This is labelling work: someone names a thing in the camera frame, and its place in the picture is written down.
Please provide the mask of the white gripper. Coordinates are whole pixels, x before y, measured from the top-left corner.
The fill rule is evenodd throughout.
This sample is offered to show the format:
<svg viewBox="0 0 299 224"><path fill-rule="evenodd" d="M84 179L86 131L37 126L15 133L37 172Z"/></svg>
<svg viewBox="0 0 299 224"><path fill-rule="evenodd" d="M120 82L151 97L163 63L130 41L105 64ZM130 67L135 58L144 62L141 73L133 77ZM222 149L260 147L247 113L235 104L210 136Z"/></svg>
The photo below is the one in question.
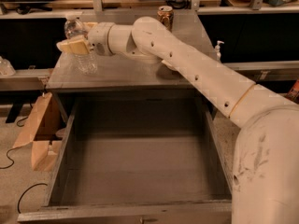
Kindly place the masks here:
<svg viewBox="0 0 299 224"><path fill-rule="evenodd" d="M72 53L77 55L88 55L91 53L91 46L94 52L100 56L112 56L113 53L109 48L108 36L113 22L83 22L88 27L88 40L84 35L77 35L70 39L63 40L56 44L61 52Z"/></svg>

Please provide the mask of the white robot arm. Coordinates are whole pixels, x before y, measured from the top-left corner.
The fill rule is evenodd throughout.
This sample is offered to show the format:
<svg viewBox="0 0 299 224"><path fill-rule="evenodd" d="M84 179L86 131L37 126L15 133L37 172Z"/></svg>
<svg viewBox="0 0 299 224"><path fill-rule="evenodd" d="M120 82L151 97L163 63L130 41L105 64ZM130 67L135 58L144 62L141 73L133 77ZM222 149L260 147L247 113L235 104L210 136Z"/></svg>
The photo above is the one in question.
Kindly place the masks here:
<svg viewBox="0 0 299 224"><path fill-rule="evenodd" d="M233 165L232 224L299 224L299 105L176 38L159 21L100 22L58 43L62 52L164 61L240 133Z"/></svg>

